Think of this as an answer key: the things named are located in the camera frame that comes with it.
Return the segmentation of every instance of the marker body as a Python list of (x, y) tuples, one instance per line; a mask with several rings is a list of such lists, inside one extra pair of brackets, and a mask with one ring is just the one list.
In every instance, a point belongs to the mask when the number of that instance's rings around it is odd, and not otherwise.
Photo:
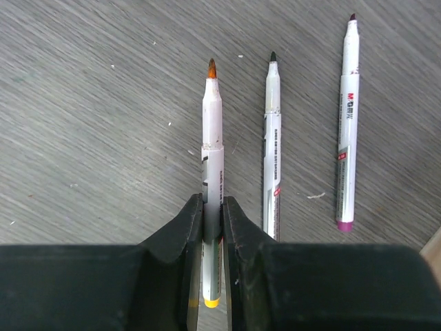
[(203, 98), (202, 192), (204, 235), (202, 292), (205, 305), (215, 308), (221, 297), (224, 148), (222, 137), (222, 99), (218, 80), (206, 80)]
[(352, 230), (355, 205), (358, 93), (360, 85), (360, 75), (358, 73), (359, 48), (357, 21), (352, 20), (348, 23), (343, 49), (338, 134), (336, 220), (338, 229), (345, 232)]
[(280, 238), (280, 76), (276, 61), (269, 62), (265, 102), (265, 155), (263, 157), (263, 230)]

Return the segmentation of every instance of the marker end cap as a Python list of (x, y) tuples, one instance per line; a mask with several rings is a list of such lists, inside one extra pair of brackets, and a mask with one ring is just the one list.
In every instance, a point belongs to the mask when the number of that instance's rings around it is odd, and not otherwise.
[(205, 302), (205, 305), (208, 308), (216, 308), (218, 306), (218, 304), (219, 304), (220, 299), (221, 298), (219, 298), (217, 300), (207, 300), (207, 299), (204, 299), (204, 302)]
[(352, 231), (352, 222), (337, 222), (337, 228), (342, 232), (351, 232)]

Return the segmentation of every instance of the purple end cap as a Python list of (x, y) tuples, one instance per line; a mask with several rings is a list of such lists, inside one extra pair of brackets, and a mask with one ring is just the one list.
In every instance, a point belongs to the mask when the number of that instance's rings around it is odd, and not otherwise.
[(352, 231), (352, 222), (337, 222), (337, 228), (343, 232), (351, 232)]

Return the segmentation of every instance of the paint chip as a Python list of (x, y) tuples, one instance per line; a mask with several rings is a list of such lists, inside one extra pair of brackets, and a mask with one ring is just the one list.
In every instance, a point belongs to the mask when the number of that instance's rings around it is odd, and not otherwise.
[(319, 195), (311, 195), (310, 197), (307, 197), (308, 199), (319, 199), (319, 198), (321, 198), (321, 197), (323, 197), (324, 195), (325, 195), (326, 193), (322, 193), (322, 194), (319, 194)]

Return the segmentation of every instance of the m&g logo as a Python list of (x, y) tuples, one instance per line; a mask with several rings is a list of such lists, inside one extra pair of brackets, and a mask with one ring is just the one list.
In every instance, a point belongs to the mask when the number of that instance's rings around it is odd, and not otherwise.
[(346, 119), (353, 118), (353, 93), (347, 94)]

